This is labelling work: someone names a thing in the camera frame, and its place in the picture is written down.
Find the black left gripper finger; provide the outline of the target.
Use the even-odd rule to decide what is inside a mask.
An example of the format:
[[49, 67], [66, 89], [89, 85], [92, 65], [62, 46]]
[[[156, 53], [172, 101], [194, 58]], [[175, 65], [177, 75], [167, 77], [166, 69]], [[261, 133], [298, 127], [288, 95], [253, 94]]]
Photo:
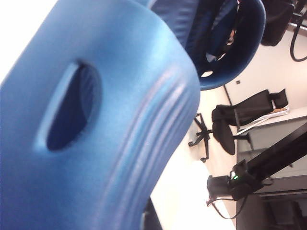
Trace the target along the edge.
[[162, 230], [160, 220], [155, 211], [152, 200], [149, 198], [142, 213], [141, 230]]

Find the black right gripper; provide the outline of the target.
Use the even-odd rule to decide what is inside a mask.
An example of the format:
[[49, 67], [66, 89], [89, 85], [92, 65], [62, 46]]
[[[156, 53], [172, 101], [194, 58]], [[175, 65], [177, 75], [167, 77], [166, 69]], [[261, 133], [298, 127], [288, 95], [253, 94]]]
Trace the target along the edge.
[[[255, 4], [253, 0], [240, 0], [234, 24], [234, 42], [230, 56], [249, 56], [255, 46], [253, 29]], [[282, 39], [295, 10], [291, 0], [262, 0], [266, 13], [265, 30], [261, 40], [264, 46], [276, 46]]]

